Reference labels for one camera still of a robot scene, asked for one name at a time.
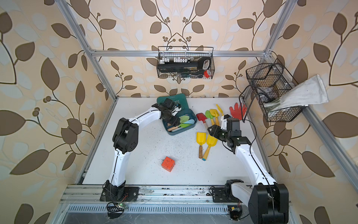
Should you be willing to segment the yellow toy rake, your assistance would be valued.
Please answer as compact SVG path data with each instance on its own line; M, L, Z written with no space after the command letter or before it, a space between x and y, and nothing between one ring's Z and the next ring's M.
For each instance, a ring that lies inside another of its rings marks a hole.
M218 104L216 104L216 106L217 106L218 111L220 112L220 116L223 116L224 113L223 113L223 110L221 109L221 107Z

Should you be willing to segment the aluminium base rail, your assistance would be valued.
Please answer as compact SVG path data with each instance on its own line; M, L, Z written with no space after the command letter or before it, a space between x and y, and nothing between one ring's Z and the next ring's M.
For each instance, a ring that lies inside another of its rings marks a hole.
M139 196L136 201L124 203L137 204L215 204L209 194L211 186L205 185L126 185L125 187L139 187ZM253 186L239 183L243 187L244 195L236 198L244 203L249 200ZM101 202L102 185L69 185L63 193L60 203L107 203ZM235 205L237 203L218 203Z

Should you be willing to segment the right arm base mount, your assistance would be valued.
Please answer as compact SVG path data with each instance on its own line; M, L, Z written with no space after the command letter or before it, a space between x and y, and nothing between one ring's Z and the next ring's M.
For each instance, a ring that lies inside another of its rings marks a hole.
M244 183L241 179L227 180L224 186L211 186L209 194L213 197L214 203L237 203L240 204L241 200L234 197L231 190L231 185L234 183Z

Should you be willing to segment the white cloth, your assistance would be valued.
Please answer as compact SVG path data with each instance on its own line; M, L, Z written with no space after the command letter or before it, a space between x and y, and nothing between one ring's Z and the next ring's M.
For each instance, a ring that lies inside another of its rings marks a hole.
M279 99L265 103L264 108L267 112L272 112L290 107L317 105L328 102L329 98L324 83L317 74L297 85Z

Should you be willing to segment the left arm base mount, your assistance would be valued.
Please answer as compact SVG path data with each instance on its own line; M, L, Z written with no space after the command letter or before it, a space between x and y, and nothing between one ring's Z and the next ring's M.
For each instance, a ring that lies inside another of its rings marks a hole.
M139 187L104 187L100 196L101 202L131 202L139 196Z

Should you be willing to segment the orange cube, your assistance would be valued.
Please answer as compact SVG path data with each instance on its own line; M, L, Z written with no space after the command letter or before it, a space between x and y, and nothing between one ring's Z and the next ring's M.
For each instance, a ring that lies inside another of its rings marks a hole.
M168 172L171 172L172 169L175 166L175 160L171 159L170 157L166 157L162 164L161 164L162 168L165 169Z

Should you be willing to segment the yellow toy spatula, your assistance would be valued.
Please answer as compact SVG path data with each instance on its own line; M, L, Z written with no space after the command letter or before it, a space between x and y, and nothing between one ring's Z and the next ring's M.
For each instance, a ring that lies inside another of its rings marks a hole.
M217 111L216 109L210 109L209 111L210 111L210 113L211 113L211 116L212 116L213 118L215 118L215 124L216 124L216 125L219 125L219 119L218 119L219 113L218 113L218 111Z

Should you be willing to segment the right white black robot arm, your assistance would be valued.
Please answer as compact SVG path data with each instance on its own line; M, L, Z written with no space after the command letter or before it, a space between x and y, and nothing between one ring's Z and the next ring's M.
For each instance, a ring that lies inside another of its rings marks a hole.
M229 181L229 192L249 209L249 216L255 224L286 224L289 222L289 191L284 184L268 173L255 155L252 142L242 136L240 120L227 118L222 126L208 128L210 136L227 144L229 150L243 164L250 184L244 181Z

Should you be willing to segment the red rubber glove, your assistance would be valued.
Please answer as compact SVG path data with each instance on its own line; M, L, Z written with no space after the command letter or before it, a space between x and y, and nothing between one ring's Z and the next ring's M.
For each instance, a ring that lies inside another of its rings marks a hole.
M230 107L230 114L231 117L235 118L235 119L239 119L239 120L243 120L246 111L247 111L247 107L244 104L238 104L235 103L234 107Z

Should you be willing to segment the yellow square toy shovel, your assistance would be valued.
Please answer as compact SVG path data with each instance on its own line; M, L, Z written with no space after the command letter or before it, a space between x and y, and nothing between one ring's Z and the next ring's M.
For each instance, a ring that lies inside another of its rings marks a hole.
M203 158L203 145L206 143L206 133L203 132L197 132L196 134L196 142L199 145L199 158L202 159Z

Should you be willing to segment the green storage box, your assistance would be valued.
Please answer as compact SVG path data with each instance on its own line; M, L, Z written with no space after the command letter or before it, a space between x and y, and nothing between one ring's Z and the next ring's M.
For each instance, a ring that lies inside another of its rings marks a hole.
M157 103L164 103L166 99L170 99L174 102L176 107L172 114L175 118L179 119L179 124L177 125L173 125L163 120L162 123L166 132L169 135L174 136L194 128L198 120L195 113L189 108L185 94L181 93L172 96L158 97Z

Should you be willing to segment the light blue toy spatula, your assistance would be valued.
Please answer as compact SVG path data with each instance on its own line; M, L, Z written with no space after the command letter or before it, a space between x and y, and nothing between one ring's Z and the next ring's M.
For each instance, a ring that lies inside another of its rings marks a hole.
M193 120L193 119L190 119L190 120L184 122L184 124L194 124L194 123L195 123L195 120Z

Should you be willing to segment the pale green toy shovel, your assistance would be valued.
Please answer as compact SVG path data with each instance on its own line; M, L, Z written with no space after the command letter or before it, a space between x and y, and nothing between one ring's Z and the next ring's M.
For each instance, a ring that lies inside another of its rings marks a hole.
M183 124L190 120L190 117L188 115L180 116L180 123Z

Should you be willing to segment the black tool in basket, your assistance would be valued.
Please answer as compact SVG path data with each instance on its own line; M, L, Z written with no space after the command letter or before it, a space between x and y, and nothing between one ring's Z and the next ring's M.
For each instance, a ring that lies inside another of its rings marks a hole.
M157 70L162 73L185 73L185 72L202 72L211 68L211 57L200 57L197 61L163 61L157 65Z

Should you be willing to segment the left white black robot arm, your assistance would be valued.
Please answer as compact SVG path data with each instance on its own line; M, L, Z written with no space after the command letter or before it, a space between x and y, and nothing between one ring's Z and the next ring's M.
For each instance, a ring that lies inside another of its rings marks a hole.
M125 200L125 174L129 157L138 145L139 131L159 119L171 125L179 125L180 118L175 114L180 110L179 103L165 99L164 102L153 104L146 112L134 118L121 118L118 121L112 138L115 149L112 172L103 185L101 201L120 202Z

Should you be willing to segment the red toy shovel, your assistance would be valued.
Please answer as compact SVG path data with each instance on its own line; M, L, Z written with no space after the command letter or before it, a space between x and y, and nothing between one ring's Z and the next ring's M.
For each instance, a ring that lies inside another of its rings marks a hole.
M198 113L196 114L196 117L199 121L203 122L204 124L204 127L205 127L205 131L208 132L208 126L207 126L207 123L206 123L206 120L207 120L207 117L205 116L204 113Z

